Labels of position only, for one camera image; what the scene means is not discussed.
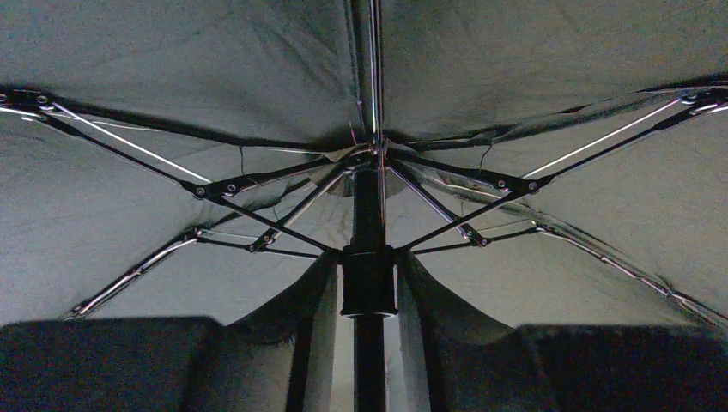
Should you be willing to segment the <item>beige umbrella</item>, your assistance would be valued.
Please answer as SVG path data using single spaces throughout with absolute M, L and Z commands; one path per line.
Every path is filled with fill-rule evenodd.
M 726 2 L 2 2 L 1 329 L 228 325 L 326 252 L 326 411 L 413 411 L 407 253 L 513 328 L 727 338 Z

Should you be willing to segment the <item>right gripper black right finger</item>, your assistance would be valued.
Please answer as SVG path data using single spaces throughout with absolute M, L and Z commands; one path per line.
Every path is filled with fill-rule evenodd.
M 727 338 L 682 325 L 491 318 L 412 254 L 397 260 L 405 398 L 413 411 L 724 411 Z

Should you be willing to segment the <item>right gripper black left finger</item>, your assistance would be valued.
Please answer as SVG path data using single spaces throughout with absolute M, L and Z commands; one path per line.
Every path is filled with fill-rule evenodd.
M 1 329 L 4 411 L 326 411 L 337 256 L 243 318 L 107 318 Z

